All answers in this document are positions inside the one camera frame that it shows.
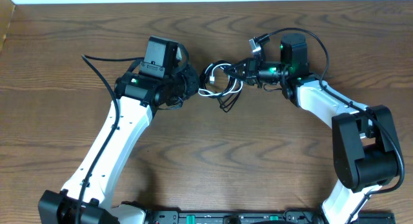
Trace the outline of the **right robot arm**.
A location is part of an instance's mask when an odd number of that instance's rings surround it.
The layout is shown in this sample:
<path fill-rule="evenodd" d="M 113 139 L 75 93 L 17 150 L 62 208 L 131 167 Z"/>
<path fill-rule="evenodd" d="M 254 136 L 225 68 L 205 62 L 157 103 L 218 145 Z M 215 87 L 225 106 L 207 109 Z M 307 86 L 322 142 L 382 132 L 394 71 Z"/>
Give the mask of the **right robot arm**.
<path fill-rule="evenodd" d="M 224 69 L 247 85 L 279 84 L 284 97 L 332 130 L 334 169 L 338 178 L 313 223 L 352 223 L 363 205 L 377 194 L 397 190 L 405 164 L 391 111 L 370 107 L 340 94 L 310 71 L 306 35 L 301 28 L 284 28 L 280 60 L 267 61 L 264 45 L 270 34 L 250 39 L 253 57 Z"/>

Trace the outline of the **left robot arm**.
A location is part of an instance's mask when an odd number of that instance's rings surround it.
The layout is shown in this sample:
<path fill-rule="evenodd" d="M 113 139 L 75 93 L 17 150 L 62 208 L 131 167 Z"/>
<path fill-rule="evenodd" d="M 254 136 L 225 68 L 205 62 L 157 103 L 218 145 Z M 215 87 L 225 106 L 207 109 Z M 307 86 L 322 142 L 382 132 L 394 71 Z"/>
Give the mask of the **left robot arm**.
<path fill-rule="evenodd" d="M 144 223 L 134 202 L 114 207 L 118 179 L 137 140 L 158 110 L 173 110 L 197 93 L 199 77 L 187 49 L 150 36 L 144 57 L 131 58 L 115 85 L 105 82 L 110 110 L 86 157 L 59 192 L 46 190 L 38 203 L 42 223 Z"/>

